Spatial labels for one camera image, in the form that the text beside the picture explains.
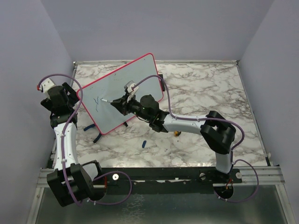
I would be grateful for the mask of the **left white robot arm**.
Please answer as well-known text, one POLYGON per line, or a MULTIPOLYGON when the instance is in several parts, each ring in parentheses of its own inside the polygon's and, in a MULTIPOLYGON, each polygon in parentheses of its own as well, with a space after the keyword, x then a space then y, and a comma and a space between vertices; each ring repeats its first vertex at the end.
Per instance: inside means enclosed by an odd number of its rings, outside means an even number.
POLYGON ((76 92, 67 83, 56 85, 50 78, 41 82, 39 90, 46 95, 41 105, 51 112, 50 125, 57 140, 54 171, 47 175, 50 189, 62 207, 87 198, 100 200, 105 193, 93 185, 103 180, 100 164, 96 160, 80 164, 77 158, 76 92))

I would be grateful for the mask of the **pink framed whiteboard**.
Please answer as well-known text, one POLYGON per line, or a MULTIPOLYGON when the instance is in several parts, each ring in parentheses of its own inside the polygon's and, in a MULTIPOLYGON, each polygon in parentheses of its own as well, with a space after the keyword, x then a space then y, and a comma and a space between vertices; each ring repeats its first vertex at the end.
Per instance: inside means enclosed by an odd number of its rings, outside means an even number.
POLYGON ((157 75, 157 67, 152 53, 147 53, 82 87, 82 105, 102 135, 105 135, 134 115, 123 116, 111 106, 106 99, 112 101, 125 95, 125 85, 130 81, 138 83, 150 75, 157 75))

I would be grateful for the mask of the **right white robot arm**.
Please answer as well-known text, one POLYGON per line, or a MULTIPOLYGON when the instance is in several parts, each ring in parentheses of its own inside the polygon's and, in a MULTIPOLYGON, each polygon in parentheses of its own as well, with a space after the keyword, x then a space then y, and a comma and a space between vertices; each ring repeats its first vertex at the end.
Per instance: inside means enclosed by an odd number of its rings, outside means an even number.
POLYGON ((232 150, 236 128, 228 123, 218 112, 210 111, 206 117, 171 115, 159 108, 159 103, 151 96, 145 95, 137 101, 135 97, 128 100, 129 95, 113 100, 110 105, 122 115, 134 114, 148 122, 156 132, 186 132, 200 134, 211 150, 215 152, 215 179, 226 182, 231 178, 232 150))

